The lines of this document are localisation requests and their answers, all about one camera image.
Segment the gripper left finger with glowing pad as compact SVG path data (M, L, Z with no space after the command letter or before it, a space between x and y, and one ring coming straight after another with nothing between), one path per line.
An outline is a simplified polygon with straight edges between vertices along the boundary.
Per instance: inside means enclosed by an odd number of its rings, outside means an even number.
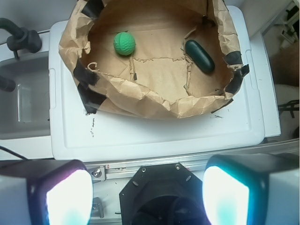
M0 163L2 225L86 225L92 203L92 178L80 160Z

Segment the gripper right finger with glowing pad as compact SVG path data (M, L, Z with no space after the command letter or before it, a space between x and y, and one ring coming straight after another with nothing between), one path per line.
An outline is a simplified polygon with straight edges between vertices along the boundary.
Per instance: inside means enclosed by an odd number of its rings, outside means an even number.
M300 157L214 155L203 174L202 197L213 225L298 225Z

